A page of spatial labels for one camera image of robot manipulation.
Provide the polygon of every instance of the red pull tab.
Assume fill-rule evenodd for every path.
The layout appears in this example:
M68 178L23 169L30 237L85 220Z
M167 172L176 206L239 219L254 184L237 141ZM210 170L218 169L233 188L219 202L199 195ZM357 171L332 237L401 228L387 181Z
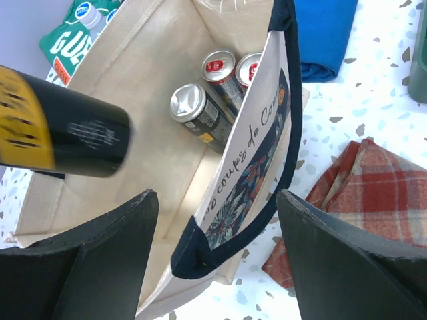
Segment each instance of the red pull tab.
M257 63L252 63L249 68L249 81L252 81L252 78L255 75L256 68L258 67Z
M224 66L224 63L221 60L210 61L206 63L206 71L207 72L219 71L222 69L223 66Z

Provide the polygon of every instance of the gray wall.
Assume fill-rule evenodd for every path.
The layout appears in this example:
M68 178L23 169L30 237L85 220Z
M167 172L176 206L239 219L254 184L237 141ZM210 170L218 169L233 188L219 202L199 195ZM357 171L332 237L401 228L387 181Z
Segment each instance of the gray wall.
M50 64L39 48L73 0L1 0L0 65L45 79Z

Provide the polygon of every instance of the plaid cloth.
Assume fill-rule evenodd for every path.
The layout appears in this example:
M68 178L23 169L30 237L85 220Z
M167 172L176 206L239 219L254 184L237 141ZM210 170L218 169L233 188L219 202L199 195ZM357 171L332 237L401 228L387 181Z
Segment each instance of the plaid cloth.
M427 247L427 171L371 139L351 141L306 201L381 237ZM262 269L294 286L283 239Z

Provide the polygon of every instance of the folded blue fabric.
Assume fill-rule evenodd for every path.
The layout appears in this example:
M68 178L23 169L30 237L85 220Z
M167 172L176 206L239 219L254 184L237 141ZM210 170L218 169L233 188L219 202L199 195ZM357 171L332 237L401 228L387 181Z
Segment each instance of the folded blue fabric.
M303 82L338 75L346 53L357 0L294 0Z

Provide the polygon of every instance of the table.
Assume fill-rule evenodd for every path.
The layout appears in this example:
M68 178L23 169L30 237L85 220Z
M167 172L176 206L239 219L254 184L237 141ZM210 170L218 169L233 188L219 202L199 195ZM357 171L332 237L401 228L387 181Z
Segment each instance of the table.
M311 97L291 186L300 197L351 140L373 137L427 168L427 106L411 100L406 89L421 8L421 0L359 0L338 78L304 84ZM15 229L30 177L28 170L8 168L0 182L2 238ZM279 238L275 215L245 249L233 285L213 283L197 299L158 319L300 319L294 293L260 269Z

